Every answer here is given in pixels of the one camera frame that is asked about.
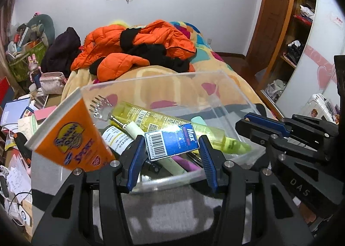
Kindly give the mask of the blue max card pack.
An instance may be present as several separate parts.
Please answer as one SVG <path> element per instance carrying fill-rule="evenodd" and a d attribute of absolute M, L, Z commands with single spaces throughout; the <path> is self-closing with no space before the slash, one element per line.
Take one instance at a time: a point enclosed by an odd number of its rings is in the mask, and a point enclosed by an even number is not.
<path fill-rule="evenodd" d="M 169 125 L 145 133 L 150 161 L 158 161 L 199 149 L 198 138 L 192 123 Z"/>

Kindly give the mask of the light green tube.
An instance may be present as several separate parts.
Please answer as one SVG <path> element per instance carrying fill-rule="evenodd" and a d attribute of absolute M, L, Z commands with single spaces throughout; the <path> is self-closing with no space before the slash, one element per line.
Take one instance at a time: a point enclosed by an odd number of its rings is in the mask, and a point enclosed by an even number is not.
<path fill-rule="evenodd" d="M 172 175 L 183 175 L 187 171 L 173 159 L 181 153 L 190 151 L 194 145 L 194 131 L 192 140 L 188 135 L 191 125 L 168 125 L 163 129 L 143 132 L 135 122 L 123 125 L 123 129 L 133 138 L 139 135 L 144 136 L 147 146 L 147 153 L 151 162 L 157 161 Z"/>

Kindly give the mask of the dark green glass bottle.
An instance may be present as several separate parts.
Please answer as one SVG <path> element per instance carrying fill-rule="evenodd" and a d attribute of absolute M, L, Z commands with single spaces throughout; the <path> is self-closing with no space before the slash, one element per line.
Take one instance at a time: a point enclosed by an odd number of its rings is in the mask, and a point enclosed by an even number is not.
<path fill-rule="evenodd" d="M 132 137 L 113 125 L 108 125 L 99 132 L 104 142 L 117 159 L 119 159 L 122 153 L 131 147 L 132 143 L 134 142 Z"/>

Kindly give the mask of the yellow transparent spray bottle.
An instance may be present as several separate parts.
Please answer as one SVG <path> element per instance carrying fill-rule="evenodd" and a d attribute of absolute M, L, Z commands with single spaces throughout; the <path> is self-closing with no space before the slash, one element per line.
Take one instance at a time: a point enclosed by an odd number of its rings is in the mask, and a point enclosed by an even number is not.
<path fill-rule="evenodd" d="M 119 102 L 112 110 L 112 115 L 122 123 L 134 122 L 144 132 L 164 129 L 171 125 L 184 125 L 187 120 L 161 114 L 125 101 Z M 206 135 L 214 149 L 225 154 L 246 154 L 251 151 L 251 145 L 226 135 L 223 129 L 212 126 L 191 123 L 197 137 Z"/>

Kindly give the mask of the orange sunscreen tube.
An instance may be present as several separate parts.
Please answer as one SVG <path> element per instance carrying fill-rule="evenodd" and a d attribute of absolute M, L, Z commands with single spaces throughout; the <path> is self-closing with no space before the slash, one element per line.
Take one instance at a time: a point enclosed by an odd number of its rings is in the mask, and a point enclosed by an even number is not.
<path fill-rule="evenodd" d="M 54 109 L 25 146 L 69 170 L 94 171 L 115 159 L 94 125 L 79 88 Z"/>

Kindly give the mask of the clear plastic storage box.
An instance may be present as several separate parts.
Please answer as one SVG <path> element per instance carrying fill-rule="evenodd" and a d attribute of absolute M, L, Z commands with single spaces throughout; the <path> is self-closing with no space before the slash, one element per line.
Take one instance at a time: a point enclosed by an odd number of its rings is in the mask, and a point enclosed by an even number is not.
<path fill-rule="evenodd" d="M 132 79 L 82 87 L 82 98 L 104 139 L 124 126 L 140 128 L 148 159 L 135 193 L 205 178 L 197 141 L 202 135 L 225 159 L 250 168 L 264 149 L 241 137 L 235 124 L 257 107 L 222 71 L 160 73 L 138 70 Z"/>

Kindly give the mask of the grey black blanket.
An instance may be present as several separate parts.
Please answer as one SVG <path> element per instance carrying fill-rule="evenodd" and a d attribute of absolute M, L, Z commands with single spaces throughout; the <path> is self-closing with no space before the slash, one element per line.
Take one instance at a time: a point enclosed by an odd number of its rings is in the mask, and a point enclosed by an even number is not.
<path fill-rule="evenodd" d="M 45 210 L 33 245 L 97 245 L 92 194 L 98 191 L 102 245 L 242 245 L 246 197 L 252 196 L 250 245 L 308 245 L 313 237 L 282 183 L 263 171 L 222 164 L 223 202 L 211 226 L 193 231 L 207 210 L 191 208 L 183 187 L 128 196 L 126 160 L 95 171 L 75 168 Z"/>

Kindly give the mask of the colourful patterned bed quilt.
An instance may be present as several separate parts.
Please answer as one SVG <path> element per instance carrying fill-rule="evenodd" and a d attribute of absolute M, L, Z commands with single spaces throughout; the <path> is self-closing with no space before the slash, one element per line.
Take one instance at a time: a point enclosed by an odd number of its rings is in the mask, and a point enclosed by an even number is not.
<path fill-rule="evenodd" d="M 128 90 L 124 86 L 119 92 L 134 102 L 142 102 L 151 108 L 168 102 L 169 105 L 190 102 L 196 95 L 188 94 L 193 81 L 201 84 L 210 95 L 216 94 L 225 105 L 244 104 L 241 93 L 253 104 L 262 101 L 249 83 L 226 64 L 204 40 L 200 31 L 192 24 L 156 20 L 139 28 L 134 44 L 161 44 L 169 56 L 177 56 L 189 68 L 182 75 L 161 63 L 149 63 L 142 56 L 125 53 L 120 45 L 121 33 L 129 30 L 125 23 L 99 27 L 84 39 L 81 53 L 71 65 L 71 74 L 61 98 L 84 86 L 91 86 L 94 93 L 98 83 L 133 79 Z"/>

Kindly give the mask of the wooden shelf unit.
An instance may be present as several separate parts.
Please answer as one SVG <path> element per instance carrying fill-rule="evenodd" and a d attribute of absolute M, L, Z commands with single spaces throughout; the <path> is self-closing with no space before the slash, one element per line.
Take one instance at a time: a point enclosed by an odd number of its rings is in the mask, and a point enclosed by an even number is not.
<path fill-rule="evenodd" d="M 314 20 L 316 0 L 294 0 L 287 33 L 281 47 L 281 59 L 296 68 L 302 56 Z"/>

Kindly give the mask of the orange puffer jacket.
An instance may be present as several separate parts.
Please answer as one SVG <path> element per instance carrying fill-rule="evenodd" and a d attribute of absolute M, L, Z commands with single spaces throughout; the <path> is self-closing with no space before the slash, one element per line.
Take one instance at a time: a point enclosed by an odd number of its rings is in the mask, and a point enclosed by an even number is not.
<path fill-rule="evenodd" d="M 194 43 L 176 26 L 156 20 L 142 28 L 120 24 L 99 27 L 84 39 L 71 70 L 88 69 L 100 82 L 115 80 L 133 67 L 161 66 L 194 72 Z"/>

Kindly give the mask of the pink box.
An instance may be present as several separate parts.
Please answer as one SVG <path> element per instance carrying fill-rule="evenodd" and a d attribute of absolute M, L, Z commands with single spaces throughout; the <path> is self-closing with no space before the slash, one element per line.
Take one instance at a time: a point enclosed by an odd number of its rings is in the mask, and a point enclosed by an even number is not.
<path fill-rule="evenodd" d="M 57 108 L 56 105 L 38 109 L 34 111 L 34 116 L 36 121 L 45 120 L 55 109 Z"/>

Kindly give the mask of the pink floral pouch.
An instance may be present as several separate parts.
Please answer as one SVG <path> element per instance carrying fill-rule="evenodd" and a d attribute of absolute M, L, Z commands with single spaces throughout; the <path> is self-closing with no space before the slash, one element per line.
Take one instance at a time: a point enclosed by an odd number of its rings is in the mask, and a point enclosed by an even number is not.
<path fill-rule="evenodd" d="M 43 73 L 40 77 L 42 92 L 47 95 L 62 95 L 66 82 L 67 80 L 62 72 Z"/>

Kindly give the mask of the white charger device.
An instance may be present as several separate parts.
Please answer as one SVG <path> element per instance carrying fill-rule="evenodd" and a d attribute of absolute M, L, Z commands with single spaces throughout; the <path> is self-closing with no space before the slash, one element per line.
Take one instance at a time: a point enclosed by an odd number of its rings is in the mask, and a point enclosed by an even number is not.
<path fill-rule="evenodd" d="M 17 215 L 16 222 L 19 226 L 31 226 L 32 219 L 29 213 L 22 207 L 22 205 L 15 205 Z"/>

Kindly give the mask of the rabbit figurine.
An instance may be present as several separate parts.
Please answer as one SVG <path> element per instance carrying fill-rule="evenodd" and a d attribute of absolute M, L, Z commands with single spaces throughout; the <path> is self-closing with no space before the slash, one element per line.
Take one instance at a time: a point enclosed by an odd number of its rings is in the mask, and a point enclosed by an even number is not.
<path fill-rule="evenodd" d="M 41 87 L 40 77 L 42 76 L 42 71 L 34 53 L 28 57 L 28 62 L 30 81 L 36 85 L 37 89 L 39 89 Z"/>

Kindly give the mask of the blue notebook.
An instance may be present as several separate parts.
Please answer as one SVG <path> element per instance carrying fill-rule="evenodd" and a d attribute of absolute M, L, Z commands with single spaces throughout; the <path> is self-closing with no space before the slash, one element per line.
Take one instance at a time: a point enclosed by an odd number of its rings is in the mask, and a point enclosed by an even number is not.
<path fill-rule="evenodd" d="M 30 97 L 13 100 L 5 104 L 5 109 L 3 110 L 1 116 L 1 126 L 6 126 L 10 124 L 15 124 L 22 116 L 26 107 L 30 104 Z"/>

